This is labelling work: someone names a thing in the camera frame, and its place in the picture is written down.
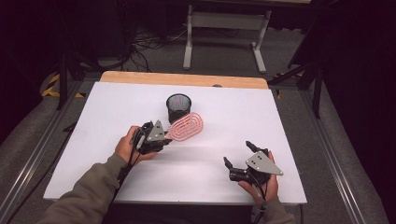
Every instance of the gray floor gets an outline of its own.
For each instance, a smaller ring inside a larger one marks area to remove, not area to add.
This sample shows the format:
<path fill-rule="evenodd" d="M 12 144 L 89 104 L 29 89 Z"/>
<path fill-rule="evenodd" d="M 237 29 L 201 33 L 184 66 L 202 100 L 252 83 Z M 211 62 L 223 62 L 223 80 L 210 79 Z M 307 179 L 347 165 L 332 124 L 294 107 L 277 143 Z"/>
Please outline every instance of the gray floor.
<path fill-rule="evenodd" d="M 287 64 L 294 51 L 303 39 L 299 31 L 269 29 L 264 37 L 262 56 L 267 67 L 266 75 L 258 72 L 254 56 L 249 46 L 256 38 L 253 32 L 240 31 L 237 36 L 226 37 L 218 32 L 202 31 L 194 36 L 191 70 L 182 69 L 185 40 L 180 38 L 160 49 L 142 51 L 146 56 L 152 72 L 201 74 L 238 77 L 264 77 L 267 80 L 278 72 L 288 71 Z M 136 55 L 134 59 L 144 63 Z M 129 61 L 124 70 L 137 71 L 137 67 Z M 82 83 L 79 92 L 87 93 L 98 78 L 92 74 Z M 53 75 L 43 83 L 45 88 Z M 276 97 L 276 105 L 283 122 L 290 147 L 301 172 L 301 179 L 308 204 L 304 205 L 305 223 L 354 223 L 347 211 L 345 201 L 340 193 L 339 183 L 334 179 L 332 169 L 325 157 L 325 151 L 317 135 L 315 125 L 310 118 L 309 108 L 304 106 L 301 93 L 288 87 L 279 87 L 282 99 Z M 58 129 L 55 131 L 46 154 L 39 163 L 30 184 L 22 195 L 33 187 L 38 179 L 46 172 L 59 148 L 61 148 L 66 133 L 63 129 L 78 121 L 86 98 L 74 98 L 68 107 Z M 0 201 L 2 202 L 11 190 L 13 182 L 20 169 L 27 162 L 32 151 L 40 140 L 41 135 L 50 123 L 55 112 L 58 99 L 44 97 L 44 101 L 35 108 L 14 130 L 0 147 Z M 388 223 L 381 201 L 373 185 L 354 153 L 348 141 L 341 121 L 332 106 L 332 101 L 325 88 L 322 91 L 320 103 L 321 123 L 329 136 L 334 149 L 334 155 L 346 176 L 354 199 L 366 223 Z M 11 223 L 36 223 L 45 209 L 52 203 L 42 199 L 47 184 L 50 181 L 47 174 L 24 203 L 20 212 Z M 300 222 L 300 208 L 288 207 Z"/>

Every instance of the pink and white striped object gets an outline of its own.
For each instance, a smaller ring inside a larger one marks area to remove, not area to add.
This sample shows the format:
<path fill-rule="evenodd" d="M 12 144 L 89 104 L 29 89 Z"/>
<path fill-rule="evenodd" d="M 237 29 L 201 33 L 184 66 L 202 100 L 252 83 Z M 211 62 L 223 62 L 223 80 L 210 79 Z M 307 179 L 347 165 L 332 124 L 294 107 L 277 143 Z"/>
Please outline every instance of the pink and white striped object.
<path fill-rule="evenodd" d="M 204 122 L 201 117 L 194 112 L 176 120 L 170 127 L 165 138 L 178 142 L 185 141 L 196 134 L 200 133 L 204 128 Z"/>

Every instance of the yellow and black tape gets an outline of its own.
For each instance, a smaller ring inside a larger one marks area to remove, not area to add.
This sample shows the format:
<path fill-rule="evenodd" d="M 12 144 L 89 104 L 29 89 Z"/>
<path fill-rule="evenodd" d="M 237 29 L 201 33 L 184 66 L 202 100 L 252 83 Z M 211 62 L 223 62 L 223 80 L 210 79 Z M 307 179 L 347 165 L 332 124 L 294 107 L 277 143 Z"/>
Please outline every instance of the yellow and black tape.
<path fill-rule="evenodd" d="M 60 74 L 56 74 L 55 76 L 53 76 L 53 78 L 49 81 L 49 84 L 47 85 L 47 88 L 43 91 L 43 93 L 41 94 L 42 96 L 55 96 L 55 97 L 59 97 L 61 94 L 57 91 L 52 91 L 53 87 L 55 86 L 56 81 L 58 81 L 59 77 L 61 75 Z M 82 92 L 78 92 L 76 94 L 76 97 L 78 98 L 84 98 L 87 95 L 87 93 L 82 93 Z"/>

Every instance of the desk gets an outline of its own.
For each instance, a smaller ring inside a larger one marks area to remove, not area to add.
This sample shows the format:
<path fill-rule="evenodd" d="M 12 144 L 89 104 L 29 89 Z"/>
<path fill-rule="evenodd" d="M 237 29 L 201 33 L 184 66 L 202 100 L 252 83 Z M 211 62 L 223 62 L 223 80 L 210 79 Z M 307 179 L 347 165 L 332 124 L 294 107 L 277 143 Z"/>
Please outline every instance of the desk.
<path fill-rule="evenodd" d="M 199 86 L 187 83 L 194 80 Z M 210 87 L 213 84 L 233 86 Z M 191 111 L 203 117 L 203 131 L 186 142 L 172 142 L 155 160 L 136 166 L 116 202 L 252 204 L 250 196 L 229 180 L 222 159 L 226 156 L 245 169 L 245 159 L 252 155 L 245 146 L 249 140 L 270 148 L 285 173 L 278 179 L 281 202 L 306 203 L 273 94 L 266 88 L 262 78 L 106 72 L 92 89 L 44 198 L 59 199 L 94 163 L 106 161 L 130 125 L 159 119 L 169 127 L 165 101 L 182 92 L 192 100 Z"/>

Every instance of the person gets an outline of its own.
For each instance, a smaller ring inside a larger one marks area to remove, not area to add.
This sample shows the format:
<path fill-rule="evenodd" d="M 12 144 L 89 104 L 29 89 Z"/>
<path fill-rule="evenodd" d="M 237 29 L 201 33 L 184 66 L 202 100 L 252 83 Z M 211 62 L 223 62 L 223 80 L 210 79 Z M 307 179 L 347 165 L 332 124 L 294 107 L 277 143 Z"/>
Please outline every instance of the person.
<path fill-rule="evenodd" d="M 112 203 L 116 189 L 120 187 L 118 176 L 121 168 L 129 161 L 132 152 L 130 140 L 137 129 L 138 127 L 132 126 L 128 133 L 120 139 L 115 152 L 107 159 L 107 162 L 94 164 L 76 182 L 71 191 L 66 192 L 45 211 L 38 224 L 101 223 Z M 139 155 L 138 152 L 134 152 L 132 161 L 135 161 L 134 165 L 137 165 L 141 161 L 151 160 L 156 154 L 156 152 L 151 152 Z M 269 157 L 274 160 L 272 153 L 269 154 Z M 253 213 L 257 213 L 258 208 L 262 206 L 262 199 L 249 183 L 240 181 L 238 184 L 252 196 L 256 204 Z M 277 197 L 276 176 L 272 175 L 267 184 L 265 197 L 267 209 L 259 223 L 294 223 L 294 216 L 285 211 Z"/>

